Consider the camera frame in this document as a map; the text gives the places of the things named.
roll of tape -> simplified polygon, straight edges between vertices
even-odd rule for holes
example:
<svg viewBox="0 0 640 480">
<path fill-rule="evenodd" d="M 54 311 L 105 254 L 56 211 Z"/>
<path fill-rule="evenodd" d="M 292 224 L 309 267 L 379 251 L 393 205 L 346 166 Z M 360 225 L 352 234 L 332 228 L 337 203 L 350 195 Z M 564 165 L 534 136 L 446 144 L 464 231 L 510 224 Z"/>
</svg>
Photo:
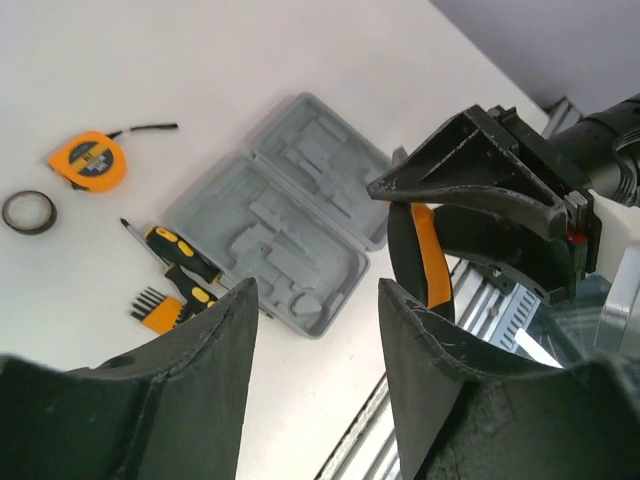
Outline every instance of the roll of tape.
<svg viewBox="0 0 640 480">
<path fill-rule="evenodd" d="M 37 190 L 14 193 L 2 204 L 2 219 L 23 235 L 37 235 L 56 222 L 58 210 L 53 201 Z"/>
</svg>

toolbox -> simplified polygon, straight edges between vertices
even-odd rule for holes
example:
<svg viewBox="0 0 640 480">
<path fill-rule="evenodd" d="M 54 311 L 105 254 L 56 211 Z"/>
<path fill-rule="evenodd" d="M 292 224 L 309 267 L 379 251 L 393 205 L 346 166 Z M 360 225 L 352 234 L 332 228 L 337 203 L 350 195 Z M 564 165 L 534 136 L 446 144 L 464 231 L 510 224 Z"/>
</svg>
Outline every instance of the toolbox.
<svg viewBox="0 0 640 480">
<path fill-rule="evenodd" d="M 170 209 L 174 230 L 231 288 L 258 283 L 261 307 L 323 335 L 386 242 L 388 207 L 366 186 L 389 159 L 315 96 L 298 96 L 249 145 Z"/>
</svg>

white table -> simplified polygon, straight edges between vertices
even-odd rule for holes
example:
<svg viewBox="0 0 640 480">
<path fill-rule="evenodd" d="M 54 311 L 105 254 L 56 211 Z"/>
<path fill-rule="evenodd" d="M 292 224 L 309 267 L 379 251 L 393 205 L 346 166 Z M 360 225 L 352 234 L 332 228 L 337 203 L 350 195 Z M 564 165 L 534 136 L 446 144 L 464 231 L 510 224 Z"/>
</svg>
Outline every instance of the white table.
<svg viewBox="0 0 640 480">
<path fill-rule="evenodd" d="M 387 153 L 473 103 L 545 121 L 426 0 L 3 2 L 0 51 L 0 197 L 39 189 L 59 209 L 36 237 L 0 225 L 0 351 L 58 369 L 154 337 L 129 304 L 171 287 L 118 217 L 161 221 L 283 98 L 315 93 Z M 180 131 L 123 138 L 130 170 L 112 192 L 72 191 L 43 164 L 84 130 L 162 121 Z M 386 250 L 371 260 L 321 340 L 260 320 L 239 479 L 312 479 L 381 378 L 391 269 Z"/>
</svg>

black tool handle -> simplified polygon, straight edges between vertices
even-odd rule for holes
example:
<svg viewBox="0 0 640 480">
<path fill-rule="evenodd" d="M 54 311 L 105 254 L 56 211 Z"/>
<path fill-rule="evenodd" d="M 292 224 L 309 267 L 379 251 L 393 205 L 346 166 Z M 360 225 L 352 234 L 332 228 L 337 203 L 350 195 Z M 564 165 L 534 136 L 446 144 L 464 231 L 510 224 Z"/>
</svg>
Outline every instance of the black tool handle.
<svg viewBox="0 0 640 480">
<path fill-rule="evenodd" d="M 187 300 L 187 305 L 194 314 L 213 306 L 218 300 L 212 293 L 207 292 L 198 283 L 182 271 L 180 265 L 173 264 L 165 272 L 164 276 L 171 280 L 182 296 Z"/>
<path fill-rule="evenodd" d="M 207 283 L 213 282 L 220 274 L 219 269 L 208 264 L 184 238 L 171 230 L 153 227 L 145 241 L 156 254 L 201 276 Z"/>
</svg>

molded compartment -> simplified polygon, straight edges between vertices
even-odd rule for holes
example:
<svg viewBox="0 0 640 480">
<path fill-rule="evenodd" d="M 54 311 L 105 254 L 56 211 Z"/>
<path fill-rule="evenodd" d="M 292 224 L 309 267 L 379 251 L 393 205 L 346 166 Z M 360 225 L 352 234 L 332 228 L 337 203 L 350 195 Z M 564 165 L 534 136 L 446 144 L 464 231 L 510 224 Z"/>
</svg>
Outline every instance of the molded compartment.
<svg viewBox="0 0 640 480">
<path fill-rule="evenodd" d="M 254 277 L 268 313 L 321 336 L 369 259 L 251 159 L 216 173 L 174 217 L 174 228 L 232 284 Z"/>
<path fill-rule="evenodd" d="M 366 186 L 390 161 L 315 96 L 299 95 L 251 146 L 358 243 L 384 246 L 388 207 L 372 201 Z"/>
</svg>

